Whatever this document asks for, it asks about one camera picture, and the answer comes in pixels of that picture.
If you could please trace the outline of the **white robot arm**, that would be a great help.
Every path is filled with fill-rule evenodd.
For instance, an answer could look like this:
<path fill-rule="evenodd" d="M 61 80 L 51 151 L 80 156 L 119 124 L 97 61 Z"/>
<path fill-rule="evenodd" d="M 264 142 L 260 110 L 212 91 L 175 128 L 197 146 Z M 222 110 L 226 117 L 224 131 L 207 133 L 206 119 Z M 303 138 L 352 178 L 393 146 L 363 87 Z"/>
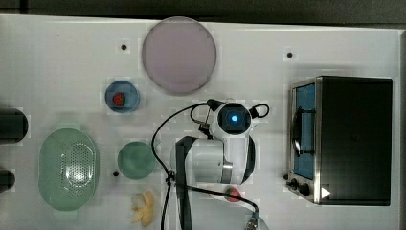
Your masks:
<path fill-rule="evenodd" d="M 255 108 L 241 103 L 207 100 L 214 113 L 210 123 L 199 124 L 203 138 L 185 136 L 174 144 L 174 170 L 180 230 L 243 230 L 258 218 L 256 209 L 234 210 L 220 200 L 208 198 L 199 183 L 243 184 L 256 163 L 256 146 L 250 136 Z"/>

